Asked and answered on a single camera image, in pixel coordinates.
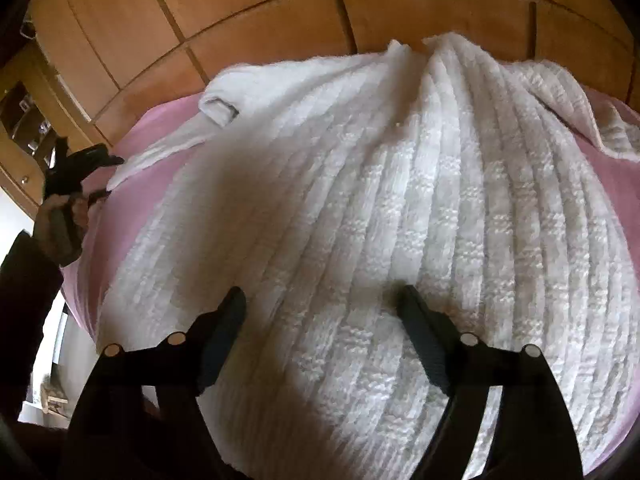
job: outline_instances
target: white sweater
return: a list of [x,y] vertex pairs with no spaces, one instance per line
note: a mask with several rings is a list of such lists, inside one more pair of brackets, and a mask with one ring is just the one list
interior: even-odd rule
[[[631,160],[637,129],[611,110],[598,123],[552,63],[503,65],[455,34],[428,47],[218,75],[191,120],[209,140],[104,300],[98,346],[134,349],[242,287],[246,322],[200,406],[223,459],[256,480],[409,478],[446,398],[396,317],[399,283],[491,346],[539,345],[587,469],[624,407],[638,286],[564,123]],[[239,110],[229,124],[220,100]],[[498,402],[492,390],[468,476]]]

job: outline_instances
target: sweater sleeve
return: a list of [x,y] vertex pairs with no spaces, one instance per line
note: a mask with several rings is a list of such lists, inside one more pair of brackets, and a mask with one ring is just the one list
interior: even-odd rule
[[62,273],[21,232],[0,267],[0,415],[17,420]]

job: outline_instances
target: human hand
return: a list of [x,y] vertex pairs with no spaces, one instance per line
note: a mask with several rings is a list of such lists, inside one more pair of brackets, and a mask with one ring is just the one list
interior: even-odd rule
[[33,226],[33,238],[36,240],[38,247],[49,260],[58,265],[62,264],[64,254],[60,254],[60,249],[55,242],[50,215],[54,209],[62,208],[69,200],[73,201],[71,212],[78,238],[82,240],[88,229],[89,213],[87,201],[81,195],[73,195],[73,197],[69,197],[68,195],[51,195],[38,209],[36,221]]

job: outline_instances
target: wooden headboard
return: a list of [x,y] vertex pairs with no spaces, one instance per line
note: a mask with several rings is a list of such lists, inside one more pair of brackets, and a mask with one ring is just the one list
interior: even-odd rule
[[547,58],[640,109],[634,40],[609,0],[32,0],[38,42],[117,142],[150,107],[236,62],[421,47],[455,30],[505,60]]

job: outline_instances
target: pink bed sheet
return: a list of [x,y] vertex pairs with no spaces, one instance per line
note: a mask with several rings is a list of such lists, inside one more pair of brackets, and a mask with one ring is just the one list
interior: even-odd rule
[[[592,102],[609,100],[628,123],[640,125],[640,116],[622,102],[587,89]],[[198,111],[200,95],[181,98],[149,110],[114,147],[124,158],[174,131]],[[599,152],[585,137],[575,134],[580,149],[590,161],[620,218],[631,257],[640,280],[640,164],[616,160]],[[169,158],[128,179],[103,204],[90,213],[90,228],[82,257],[64,269],[63,290],[67,303],[81,326],[95,339],[98,308],[118,265],[132,246],[149,214],[161,200],[174,174],[189,160],[197,146]],[[104,187],[113,169],[99,170],[84,181],[85,192]],[[616,436],[600,457],[602,462],[618,446],[640,413],[640,371],[624,416],[619,418]]]

